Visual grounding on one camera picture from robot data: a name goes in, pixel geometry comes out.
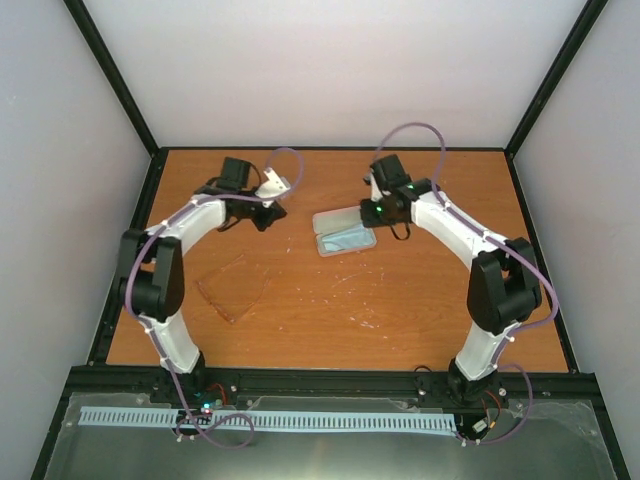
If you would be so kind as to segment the light blue cleaning cloth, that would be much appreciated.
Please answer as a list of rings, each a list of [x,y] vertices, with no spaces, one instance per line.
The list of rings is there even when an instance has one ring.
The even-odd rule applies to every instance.
[[[326,235],[321,244],[327,252],[340,252],[369,246],[372,238],[366,230],[349,230]]]

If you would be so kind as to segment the pink glasses case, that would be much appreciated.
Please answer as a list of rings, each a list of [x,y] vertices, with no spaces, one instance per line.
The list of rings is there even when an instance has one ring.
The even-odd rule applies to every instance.
[[[359,252],[377,244],[374,231],[363,225],[358,206],[316,213],[312,227],[321,257]]]

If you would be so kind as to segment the transparent orange sunglasses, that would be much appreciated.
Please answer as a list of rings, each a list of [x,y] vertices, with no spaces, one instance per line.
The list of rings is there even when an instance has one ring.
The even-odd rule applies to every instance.
[[[236,324],[259,303],[270,283],[270,268],[240,254],[200,276],[195,285],[213,311]]]

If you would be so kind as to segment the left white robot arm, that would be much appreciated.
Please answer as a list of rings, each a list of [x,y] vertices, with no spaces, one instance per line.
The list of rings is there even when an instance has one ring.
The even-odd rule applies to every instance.
[[[184,206],[144,230],[131,228],[121,237],[114,292],[123,308],[142,326],[172,388],[186,402],[201,400],[208,390],[205,356],[192,340],[181,307],[185,297],[184,256],[212,231],[224,232],[249,220],[263,232],[287,215],[279,200],[297,187],[270,165],[257,167],[227,157],[220,173],[197,188]]]

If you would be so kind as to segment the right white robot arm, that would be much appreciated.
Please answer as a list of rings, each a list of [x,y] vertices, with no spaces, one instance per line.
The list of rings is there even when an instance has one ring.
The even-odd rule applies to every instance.
[[[371,187],[371,197],[360,202],[366,227],[419,227],[469,270],[471,328],[447,374],[452,400],[469,405],[489,387],[502,351],[542,303],[533,247],[486,229],[431,180],[412,180],[396,155],[374,161],[365,183]]]

